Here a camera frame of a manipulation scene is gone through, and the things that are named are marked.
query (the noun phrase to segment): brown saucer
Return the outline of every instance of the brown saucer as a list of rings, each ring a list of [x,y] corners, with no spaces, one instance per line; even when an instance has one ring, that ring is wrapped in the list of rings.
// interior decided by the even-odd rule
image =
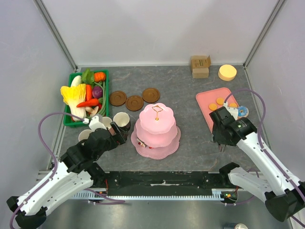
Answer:
[[[112,92],[109,98],[112,106],[122,106],[126,102],[126,94],[122,91]]]
[[[132,95],[126,100],[126,107],[130,111],[141,110],[143,105],[144,105],[144,101],[142,97],[138,95]]]
[[[147,103],[155,103],[160,99],[160,92],[156,88],[147,88],[142,93],[142,98]]]

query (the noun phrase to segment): toy donut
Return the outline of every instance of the toy donut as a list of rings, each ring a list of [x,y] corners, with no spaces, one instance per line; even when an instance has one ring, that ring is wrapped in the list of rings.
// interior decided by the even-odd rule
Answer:
[[[239,106],[237,109],[238,109],[238,117],[239,118],[248,116],[249,110],[245,106]]]

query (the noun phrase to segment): white cup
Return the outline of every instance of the white cup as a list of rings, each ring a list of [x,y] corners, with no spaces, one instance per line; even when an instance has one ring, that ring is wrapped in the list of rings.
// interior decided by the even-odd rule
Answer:
[[[124,131],[130,130],[130,117],[125,112],[119,112],[113,117],[113,121]]]
[[[105,126],[106,128],[111,129],[111,125],[110,125],[110,123],[112,123],[112,119],[111,119],[111,118],[109,118],[109,117],[103,117],[103,118],[102,118],[102,123],[104,124],[104,126]]]
[[[83,130],[80,132],[78,135],[78,141],[86,140],[89,137],[89,134],[91,134],[93,131],[92,130]]]

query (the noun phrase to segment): small brown box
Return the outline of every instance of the small brown box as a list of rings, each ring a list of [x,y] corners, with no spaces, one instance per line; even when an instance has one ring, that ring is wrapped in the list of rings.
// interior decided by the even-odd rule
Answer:
[[[211,65],[210,56],[192,56],[191,67],[194,68],[208,68]]]
[[[209,68],[194,68],[192,71],[194,79],[208,78],[209,77]]]

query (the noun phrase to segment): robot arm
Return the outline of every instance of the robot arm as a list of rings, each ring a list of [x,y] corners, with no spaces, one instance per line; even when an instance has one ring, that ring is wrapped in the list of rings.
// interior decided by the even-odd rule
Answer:
[[[220,169],[227,183],[240,186],[258,197],[279,221],[286,220],[305,207],[294,186],[263,150],[267,150],[272,159],[286,171],[290,180],[299,185],[304,194],[305,183],[281,163],[265,142],[263,142],[264,147],[260,147],[257,129],[247,118],[235,120],[225,107],[213,111],[210,117],[214,122],[213,141],[220,146],[238,146],[251,158],[267,180],[259,179],[244,171],[239,165],[230,163]]]
[[[100,115],[92,118],[89,127],[94,132],[87,140],[67,150],[60,158],[56,174],[52,179],[49,177],[53,170],[24,195],[7,200],[12,211],[23,203],[16,216],[21,228],[39,227],[61,203],[85,188],[103,184],[105,173],[94,161],[98,160],[105,151],[124,144],[128,133],[116,123],[111,123],[111,128],[106,128],[100,120],[102,120]],[[48,183],[25,202],[24,200],[47,179],[49,179]]]

